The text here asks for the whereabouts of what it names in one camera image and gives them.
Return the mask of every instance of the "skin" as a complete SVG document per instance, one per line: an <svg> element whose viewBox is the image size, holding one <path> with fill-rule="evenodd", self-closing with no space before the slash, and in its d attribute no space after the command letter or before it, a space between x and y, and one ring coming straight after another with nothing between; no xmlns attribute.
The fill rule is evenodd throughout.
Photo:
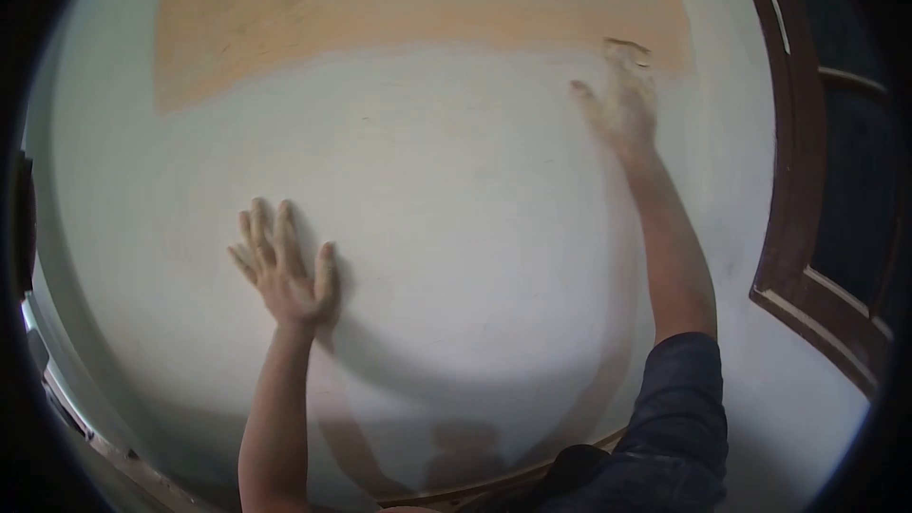
<svg viewBox="0 0 912 513"><path fill-rule="evenodd" d="M613 86L599 99L573 82L571 91L598 139L624 167L636 201L646 246L655 344L679 333L716 337L713 281L687 212L655 150L656 95L631 44L606 40ZM254 511L309 511L307 504L306 387L310 349L318 326L332 324L339 301L335 248L317 253L315 274L304 269L287 201L279 205L271 233L262 199L239 216L244 245L228 252L263 296L276 322L260 372L238 458L242 507ZM394 507L398 511L430 511Z"/></svg>

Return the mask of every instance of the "white wall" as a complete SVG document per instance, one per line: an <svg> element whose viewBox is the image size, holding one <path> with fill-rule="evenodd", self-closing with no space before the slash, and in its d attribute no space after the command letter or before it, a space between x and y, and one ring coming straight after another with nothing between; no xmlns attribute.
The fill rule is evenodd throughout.
<svg viewBox="0 0 912 513"><path fill-rule="evenodd" d="M658 145L719 300L724 507L782 510L826 480L867 404L747 298L771 191L765 51L751 0L684 2L696 70L660 82ZM326 55L162 117L155 7L77 1L50 139L78 286L162 428L149 458L234 482L270 325L223 249L256 195L295 200L305 242L346 260L335 358L324 342L312 362L318 501L482 479L625 422L651 343L640 236L565 90L602 86L598 58Z"/></svg>

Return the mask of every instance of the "orange paint patch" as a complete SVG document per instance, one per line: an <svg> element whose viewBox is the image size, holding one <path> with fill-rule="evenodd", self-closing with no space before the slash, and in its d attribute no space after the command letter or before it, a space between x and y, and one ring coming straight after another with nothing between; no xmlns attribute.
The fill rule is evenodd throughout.
<svg viewBox="0 0 912 513"><path fill-rule="evenodd" d="M681 0L160 0L160 112L327 51L462 42L495 50L599 51L603 36L652 51L660 72L690 69Z"/></svg>

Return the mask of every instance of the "right hand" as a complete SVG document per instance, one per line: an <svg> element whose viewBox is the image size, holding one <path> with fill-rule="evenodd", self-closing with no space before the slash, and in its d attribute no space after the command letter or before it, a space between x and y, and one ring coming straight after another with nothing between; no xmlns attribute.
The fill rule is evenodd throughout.
<svg viewBox="0 0 912 513"><path fill-rule="evenodd" d="M637 64L636 46L605 39L608 94L599 100L585 82L571 90L593 133L622 157L651 150L656 136L656 87Z"/></svg>

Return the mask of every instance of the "dusty hand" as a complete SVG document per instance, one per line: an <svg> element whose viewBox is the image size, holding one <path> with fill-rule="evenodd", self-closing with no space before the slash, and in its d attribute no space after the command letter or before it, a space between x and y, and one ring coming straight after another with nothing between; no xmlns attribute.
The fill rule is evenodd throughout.
<svg viewBox="0 0 912 513"><path fill-rule="evenodd" d="M333 244L327 242L320 247L316 273L311 279L304 269L295 220L287 200L279 204L274 235L270 234L266 203L262 199L254 199L252 210L241 212L238 219L246 249L231 246L228 253L263 295L266 308L276 322L312 329L332 319L339 299Z"/></svg>
<svg viewBox="0 0 912 513"><path fill-rule="evenodd" d="M622 156L651 149L656 135L656 88L636 56L648 52L635 44L605 39L608 95L599 100L584 82L571 82L589 126Z"/></svg>

